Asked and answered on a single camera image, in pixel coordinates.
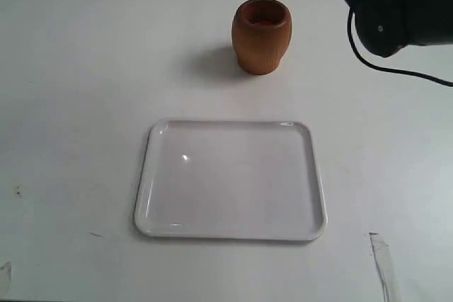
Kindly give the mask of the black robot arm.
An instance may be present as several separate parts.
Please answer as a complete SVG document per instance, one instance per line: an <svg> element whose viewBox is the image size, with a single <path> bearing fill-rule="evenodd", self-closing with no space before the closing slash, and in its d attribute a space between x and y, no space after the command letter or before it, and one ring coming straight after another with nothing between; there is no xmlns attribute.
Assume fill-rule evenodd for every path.
<svg viewBox="0 0 453 302"><path fill-rule="evenodd" d="M452 0L345 0L372 54L390 57L408 46L452 43Z"/></svg>

